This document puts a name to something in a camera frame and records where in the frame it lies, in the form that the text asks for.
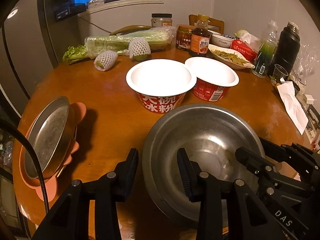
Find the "white dish with food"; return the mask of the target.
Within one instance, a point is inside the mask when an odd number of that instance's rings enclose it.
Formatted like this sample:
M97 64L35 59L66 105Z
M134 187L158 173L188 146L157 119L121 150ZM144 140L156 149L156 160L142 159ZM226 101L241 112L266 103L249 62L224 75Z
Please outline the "white dish with food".
M238 51L230 48L222 48L213 44L208 47L213 59L220 61L232 69L254 69L255 66L250 63L245 57Z

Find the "white paper napkin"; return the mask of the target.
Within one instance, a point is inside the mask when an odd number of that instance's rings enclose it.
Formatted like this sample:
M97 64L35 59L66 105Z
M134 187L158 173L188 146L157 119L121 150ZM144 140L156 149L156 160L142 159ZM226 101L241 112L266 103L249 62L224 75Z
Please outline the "white paper napkin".
M308 117L306 116L303 107L295 96L295 89L292 81L285 81L283 77L280 78L280 84L277 85L280 98L284 103L285 110L298 129L299 133L303 135L304 130L308 124Z

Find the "foam-netted green fruit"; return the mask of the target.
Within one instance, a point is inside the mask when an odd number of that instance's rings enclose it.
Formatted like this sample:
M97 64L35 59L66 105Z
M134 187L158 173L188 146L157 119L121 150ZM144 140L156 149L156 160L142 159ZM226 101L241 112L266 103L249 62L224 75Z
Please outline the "foam-netted green fruit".
M94 67L102 72L107 71L115 64L117 57L114 51L104 51L95 58Z
M136 37L129 43L129 57L136 61L144 61L151 54L148 41L144 37Z

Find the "grey refrigerator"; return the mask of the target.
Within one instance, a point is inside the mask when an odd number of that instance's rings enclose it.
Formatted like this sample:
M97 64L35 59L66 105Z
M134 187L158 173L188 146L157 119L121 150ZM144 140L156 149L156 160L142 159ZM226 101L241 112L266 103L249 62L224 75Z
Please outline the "grey refrigerator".
M82 42L76 15L56 21L53 0L19 0L1 24L1 109L19 122L36 87Z

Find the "celery in plastic bag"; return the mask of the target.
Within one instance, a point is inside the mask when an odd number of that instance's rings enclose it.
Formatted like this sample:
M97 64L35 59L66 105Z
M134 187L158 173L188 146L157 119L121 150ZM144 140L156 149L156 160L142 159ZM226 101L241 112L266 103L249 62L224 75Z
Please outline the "celery in plastic bag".
M62 60L67 63L73 63L87 58L94 59L97 55L107 50L114 51L118 55L129 55L129 43L139 37L147 40L151 51L162 50L171 44L176 35L176 30L176 27L164 26L125 35L89 36L85 38L83 45L68 47Z

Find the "round metal tray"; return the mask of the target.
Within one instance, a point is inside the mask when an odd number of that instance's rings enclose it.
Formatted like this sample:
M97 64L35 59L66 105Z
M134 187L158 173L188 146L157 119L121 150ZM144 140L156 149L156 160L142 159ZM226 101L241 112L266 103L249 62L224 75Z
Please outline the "round metal tray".
M61 166L76 127L75 113L65 96L50 102L31 126L28 141L40 163L44 179Z

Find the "clear plastic cup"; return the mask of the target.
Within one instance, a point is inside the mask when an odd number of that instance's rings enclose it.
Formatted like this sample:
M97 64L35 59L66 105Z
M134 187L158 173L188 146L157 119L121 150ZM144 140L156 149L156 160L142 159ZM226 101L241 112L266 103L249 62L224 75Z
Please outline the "clear plastic cup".
M276 83L281 83L281 80L286 80L288 78L289 74L285 68L283 68L279 64L274 65L274 70L272 74L272 80Z

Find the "chili sauce glass jar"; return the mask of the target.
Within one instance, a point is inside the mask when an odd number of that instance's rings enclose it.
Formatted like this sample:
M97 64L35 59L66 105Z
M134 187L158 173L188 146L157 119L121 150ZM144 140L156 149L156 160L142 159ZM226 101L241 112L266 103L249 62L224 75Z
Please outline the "chili sauce glass jar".
M195 26L179 24L176 32L176 48L181 50L189 50L191 43L191 33Z

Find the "stainless steel bowl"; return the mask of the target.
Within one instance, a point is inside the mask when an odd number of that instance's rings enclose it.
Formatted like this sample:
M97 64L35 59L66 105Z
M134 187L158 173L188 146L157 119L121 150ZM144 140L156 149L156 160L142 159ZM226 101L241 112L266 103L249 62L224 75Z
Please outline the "stainless steel bowl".
M143 176L151 199L170 219L195 229L200 203L190 202L185 195L177 150L184 148L191 161L217 179L242 179L257 192L257 177L236 160L240 147L265 156L255 131L233 112L208 103L170 111L152 127L143 148Z

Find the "black thermos flask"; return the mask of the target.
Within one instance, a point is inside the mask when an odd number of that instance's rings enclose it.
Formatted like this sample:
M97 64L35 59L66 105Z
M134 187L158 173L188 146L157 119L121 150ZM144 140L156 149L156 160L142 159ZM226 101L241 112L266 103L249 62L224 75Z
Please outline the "black thermos flask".
M268 76L272 76L275 64L282 66L288 74L291 73L297 54L300 49L299 27L289 21L287 26L280 33L278 45L271 61Z

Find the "clear bottle green liquid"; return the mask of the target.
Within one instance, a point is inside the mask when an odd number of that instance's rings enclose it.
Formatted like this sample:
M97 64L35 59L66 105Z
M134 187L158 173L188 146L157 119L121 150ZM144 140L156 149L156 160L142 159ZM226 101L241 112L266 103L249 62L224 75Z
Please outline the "clear bottle green liquid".
M264 78L272 61L272 57L278 44L278 26L274 20L270 20L260 39L260 47L254 62L252 73Z

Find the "small red noodle cup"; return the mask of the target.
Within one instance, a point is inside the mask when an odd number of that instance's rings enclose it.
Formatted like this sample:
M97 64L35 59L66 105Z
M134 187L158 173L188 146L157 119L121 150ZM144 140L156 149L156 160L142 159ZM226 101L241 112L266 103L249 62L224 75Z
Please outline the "small red noodle cup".
M185 66L196 76L192 93L208 102L217 102L227 91L239 83L239 77L226 64L206 57L191 57Z

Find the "orange plastic plate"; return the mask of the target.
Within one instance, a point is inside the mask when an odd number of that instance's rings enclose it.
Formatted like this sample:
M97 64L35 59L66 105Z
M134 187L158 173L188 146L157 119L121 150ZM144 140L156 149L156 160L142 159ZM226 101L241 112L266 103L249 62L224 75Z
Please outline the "orange plastic plate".
M65 96L51 101L35 118L26 138L33 147L40 163L48 201L57 194L57 178L72 161L72 154L79 149L76 142L77 125L86 115L86 106L69 103Z

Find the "wooden chair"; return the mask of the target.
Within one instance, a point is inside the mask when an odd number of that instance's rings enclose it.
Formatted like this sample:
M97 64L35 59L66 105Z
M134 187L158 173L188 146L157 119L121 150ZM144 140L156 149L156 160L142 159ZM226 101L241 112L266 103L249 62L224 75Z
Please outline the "wooden chair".
M137 31L149 30L151 28L152 28L152 26L149 26L149 25L129 25L129 26L123 27L121 29L118 29L118 30L110 33L110 36L126 35L126 34L134 33Z
M195 26L197 23L197 20L198 20L197 19L198 16L197 15L189 15L188 18L189 18L189 24ZM220 34L224 34L224 27L225 27L225 24L223 21L216 20L214 18L209 18L209 20L208 20L208 29L209 30L215 31Z

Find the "large red noodle cup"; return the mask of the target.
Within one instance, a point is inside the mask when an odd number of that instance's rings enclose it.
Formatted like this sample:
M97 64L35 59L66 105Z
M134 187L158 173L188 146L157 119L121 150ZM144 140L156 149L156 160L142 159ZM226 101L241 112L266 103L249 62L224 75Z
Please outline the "large red noodle cup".
M169 59L140 62L126 75L127 85L135 91L144 108L165 114L179 107L197 81L185 64Z

